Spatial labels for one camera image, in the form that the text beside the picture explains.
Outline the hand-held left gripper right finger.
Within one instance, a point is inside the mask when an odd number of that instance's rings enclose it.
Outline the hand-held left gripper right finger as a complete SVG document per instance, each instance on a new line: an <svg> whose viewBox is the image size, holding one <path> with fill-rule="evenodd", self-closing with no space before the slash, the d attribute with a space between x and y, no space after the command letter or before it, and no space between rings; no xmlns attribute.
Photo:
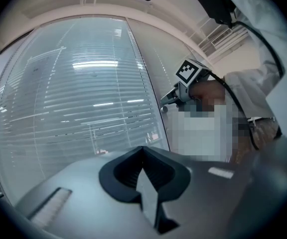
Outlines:
<svg viewBox="0 0 287 239"><path fill-rule="evenodd" d="M157 187L155 228L161 239L226 239L251 167L196 161L144 147L144 169Z"/></svg>

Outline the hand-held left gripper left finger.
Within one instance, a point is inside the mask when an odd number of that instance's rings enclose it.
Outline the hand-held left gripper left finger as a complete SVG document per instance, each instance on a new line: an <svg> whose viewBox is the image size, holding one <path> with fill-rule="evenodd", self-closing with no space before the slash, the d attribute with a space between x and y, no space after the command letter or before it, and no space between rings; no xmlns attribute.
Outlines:
<svg viewBox="0 0 287 239"><path fill-rule="evenodd" d="M31 189L16 210L43 239L153 239L136 190L141 147L74 162Z"/></svg>

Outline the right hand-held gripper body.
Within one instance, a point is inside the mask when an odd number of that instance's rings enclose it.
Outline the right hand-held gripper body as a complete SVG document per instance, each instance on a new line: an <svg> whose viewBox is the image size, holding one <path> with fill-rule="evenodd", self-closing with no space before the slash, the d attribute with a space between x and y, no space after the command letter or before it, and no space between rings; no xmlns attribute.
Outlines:
<svg viewBox="0 0 287 239"><path fill-rule="evenodd" d="M189 102L194 102L190 89L198 82L208 80L210 69L193 59L186 59L175 73L178 82L174 85L176 105L181 108Z"/></svg>

